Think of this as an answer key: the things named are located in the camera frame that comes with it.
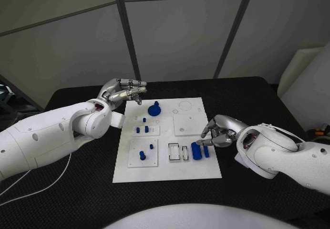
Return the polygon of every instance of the blue object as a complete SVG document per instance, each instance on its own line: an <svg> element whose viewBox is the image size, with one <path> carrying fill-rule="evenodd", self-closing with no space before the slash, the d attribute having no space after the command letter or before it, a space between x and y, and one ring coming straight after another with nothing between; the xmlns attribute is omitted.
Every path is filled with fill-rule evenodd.
<svg viewBox="0 0 330 229"><path fill-rule="evenodd" d="M201 160L202 159L202 151L201 151L201 147L196 144L196 142L192 143L192 152L194 152L194 159Z"/></svg>
<svg viewBox="0 0 330 229"><path fill-rule="evenodd" d="M152 116L158 116L160 114L160 104L158 101L155 102L155 105L149 107L149 114Z"/></svg>
<svg viewBox="0 0 330 229"><path fill-rule="evenodd" d="M204 148L205 148L205 157L211 157L208 146L204 146Z"/></svg>
<svg viewBox="0 0 330 229"><path fill-rule="evenodd" d="M142 161L146 159L146 155L145 155L143 151L140 151L140 159L142 159Z"/></svg>

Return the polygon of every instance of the black table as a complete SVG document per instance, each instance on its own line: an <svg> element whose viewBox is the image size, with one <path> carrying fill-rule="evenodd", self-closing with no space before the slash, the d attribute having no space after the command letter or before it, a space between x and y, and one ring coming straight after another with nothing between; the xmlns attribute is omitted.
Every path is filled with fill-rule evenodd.
<svg viewBox="0 0 330 229"><path fill-rule="evenodd" d="M101 86L58 90L47 110L94 98ZM273 124L303 139L307 135L267 81L260 77L149 83L145 99L202 97L208 118L235 117L248 125ZM126 103L116 110L124 113ZM293 219L330 207L330 196L300 186L283 173L268 180L234 159L235 145L218 148L222 179L113 184L120 129L85 144L72 154L55 186L0 208L0 228L101 228L130 214L169 204L211 203ZM5 202L48 187L62 173L68 157L34 170L0 197ZM2 190L18 180L2 183Z"/></svg>

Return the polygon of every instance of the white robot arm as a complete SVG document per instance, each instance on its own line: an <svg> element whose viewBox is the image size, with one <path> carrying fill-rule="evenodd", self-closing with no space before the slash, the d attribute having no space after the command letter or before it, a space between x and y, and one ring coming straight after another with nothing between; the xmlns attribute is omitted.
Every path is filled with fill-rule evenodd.
<svg viewBox="0 0 330 229"><path fill-rule="evenodd" d="M142 104L146 86L142 81L113 79L97 99L38 114L0 132L0 181L58 161L103 137L110 126L121 128L124 115L113 110L123 100Z"/></svg>
<svg viewBox="0 0 330 229"><path fill-rule="evenodd" d="M240 120L217 115L202 133L211 131L212 139L198 140L199 145L227 147L237 141L235 160L263 177L273 179L286 173L304 187L330 195L330 146L304 142L296 144L281 134L286 130L261 124L248 127Z"/></svg>

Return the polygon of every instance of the white cable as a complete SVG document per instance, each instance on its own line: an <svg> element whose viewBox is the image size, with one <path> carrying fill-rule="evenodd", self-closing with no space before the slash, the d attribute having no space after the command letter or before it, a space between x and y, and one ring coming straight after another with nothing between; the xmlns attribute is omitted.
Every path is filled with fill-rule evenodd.
<svg viewBox="0 0 330 229"><path fill-rule="evenodd" d="M44 192L47 189L49 189L49 188L55 185L55 183L58 182L58 180L61 179L61 177L64 176L64 173L65 173L65 170L67 170L67 168L68 168L70 162L71 162L71 156L70 156L68 164L67 164L67 166L65 166L65 169L64 169L64 171L62 171L62 174L61 174L60 178L57 179L57 181L55 181L45 189L42 189L41 191L34 192L34 193L31 193L31 194L22 196L22 197L19 197L19 198L15 198L15 199L9 200L8 202L5 202L5 203L0 204L0 207L2 207L5 204L8 204L8 203L11 203L11 202L13 202L13 201L16 201L16 200L25 198L25 197L29 197L29 196L32 196L32 195L35 195L35 194Z"/></svg>
<svg viewBox="0 0 330 229"><path fill-rule="evenodd" d="M0 196L5 194L5 192L18 184L18 182L23 179L23 177L28 175L31 170L25 173L25 175L21 177L21 179L8 187L8 189L0 193Z"/></svg>
<svg viewBox="0 0 330 229"><path fill-rule="evenodd" d="M289 132L287 130L284 130L283 128L277 127L277 126L273 126L271 124L260 124L258 126L263 126L263 127L270 127L270 128L274 128L274 129L279 129L280 131L283 131L286 134L294 136L302 142L304 142L304 140L297 136L294 135L292 132Z"/></svg>

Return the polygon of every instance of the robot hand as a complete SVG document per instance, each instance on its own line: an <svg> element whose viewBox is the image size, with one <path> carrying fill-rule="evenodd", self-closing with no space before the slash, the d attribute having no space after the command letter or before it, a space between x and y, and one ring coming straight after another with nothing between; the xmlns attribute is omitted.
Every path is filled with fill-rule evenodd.
<svg viewBox="0 0 330 229"><path fill-rule="evenodd" d="M201 137L211 131L212 139L198 145L227 147L237 141L235 160L264 178L286 173L304 187L330 195L330 146L306 142L284 129L267 124L248 126L240 120L217 115ZM296 144L292 135L302 143Z"/></svg>
<svg viewBox="0 0 330 229"><path fill-rule="evenodd" d="M113 79L98 98L19 121L0 132L0 181L42 167L104 136L110 126L121 128L124 115L113 112L124 100L142 104L147 83Z"/></svg>

